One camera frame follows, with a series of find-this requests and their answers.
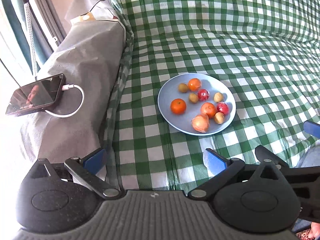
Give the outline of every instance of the person's hand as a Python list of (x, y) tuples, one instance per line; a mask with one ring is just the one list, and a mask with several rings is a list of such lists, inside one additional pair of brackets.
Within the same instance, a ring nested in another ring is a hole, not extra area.
[(308, 238), (316, 238), (320, 236), (320, 224), (312, 222), (311, 223), (311, 231), (308, 235)]

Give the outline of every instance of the blue plate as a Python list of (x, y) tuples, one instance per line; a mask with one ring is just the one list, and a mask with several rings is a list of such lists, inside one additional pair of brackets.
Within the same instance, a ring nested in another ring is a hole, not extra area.
[[(198, 101), (196, 104), (190, 103), (189, 94), (192, 92), (188, 91), (187, 93), (180, 93), (178, 91), (178, 85), (180, 83), (188, 84), (189, 80), (192, 78), (200, 79), (202, 82), (201, 88), (207, 89), (209, 91), (210, 96), (207, 101)], [(228, 104), (229, 107), (229, 113), (225, 116), (225, 122), (223, 124), (217, 124), (214, 120), (210, 119), (210, 127), (206, 133), (201, 133), (194, 130), (191, 125), (191, 120), (196, 115), (201, 113), (200, 108), (204, 103), (210, 102), (215, 106), (217, 105), (217, 103), (213, 101), (213, 96), (216, 92), (220, 92), (223, 94), (224, 101)], [(186, 102), (187, 109), (184, 114), (176, 115), (171, 112), (170, 104), (176, 98), (181, 98)], [(166, 119), (166, 121), (174, 128), (178, 129), (181, 132), (197, 136), (212, 135), (221, 132), (228, 127), (236, 114), (235, 99), (231, 91), (225, 86), (225, 84), (211, 76), (198, 73), (181, 74), (169, 79), (159, 91), (158, 107), (164, 119)]]

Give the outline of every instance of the yellow onion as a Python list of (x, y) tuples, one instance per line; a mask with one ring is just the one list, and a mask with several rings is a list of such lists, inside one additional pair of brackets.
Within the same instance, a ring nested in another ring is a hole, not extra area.
[(206, 114), (198, 114), (191, 121), (193, 129), (205, 133), (209, 128), (209, 117)]

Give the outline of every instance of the small potato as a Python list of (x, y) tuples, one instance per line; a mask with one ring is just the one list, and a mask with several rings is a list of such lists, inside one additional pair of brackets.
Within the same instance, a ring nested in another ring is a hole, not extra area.
[(224, 123), (224, 114), (221, 112), (217, 112), (213, 118), (213, 120), (217, 123), (217, 124), (222, 124)]
[(195, 104), (196, 102), (198, 102), (199, 98), (198, 95), (192, 93), (189, 95), (189, 101), (193, 104)]
[(218, 103), (223, 101), (223, 95), (220, 92), (214, 94), (213, 100)]
[(179, 90), (179, 92), (181, 92), (181, 93), (186, 93), (186, 92), (189, 90), (189, 88), (188, 88), (188, 86), (187, 86), (185, 83), (181, 83), (181, 84), (179, 84), (179, 86), (178, 86), (178, 90)]

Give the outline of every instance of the smartphone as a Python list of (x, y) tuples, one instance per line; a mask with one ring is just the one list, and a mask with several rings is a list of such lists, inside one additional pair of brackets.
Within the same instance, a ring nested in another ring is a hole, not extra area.
[(64, 74), (58, 74), (18, 88), (13, 92), (5, 114), (20, 116), (54, 109), (65, 82)]

